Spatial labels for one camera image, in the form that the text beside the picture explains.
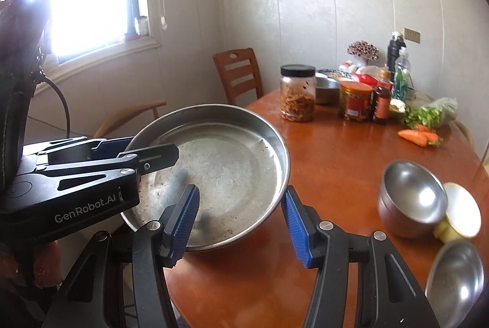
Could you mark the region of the left hand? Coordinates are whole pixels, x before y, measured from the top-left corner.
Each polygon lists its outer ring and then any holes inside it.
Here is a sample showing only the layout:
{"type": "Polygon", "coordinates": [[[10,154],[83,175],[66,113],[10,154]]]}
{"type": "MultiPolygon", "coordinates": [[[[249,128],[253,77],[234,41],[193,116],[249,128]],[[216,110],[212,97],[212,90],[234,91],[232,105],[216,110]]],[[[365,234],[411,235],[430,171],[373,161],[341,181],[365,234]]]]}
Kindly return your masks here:
{"type": "Polygon", "coordinates": [[[33,273],[33,282],[39,288],[56,287],[62,283],[61,250],[57,241],[36,246],[28,254],[33,256],[32,262],[19,262],[21,253],[10,249],[1,250],[1,278],[18,278],[28,269],[33,273]]]}

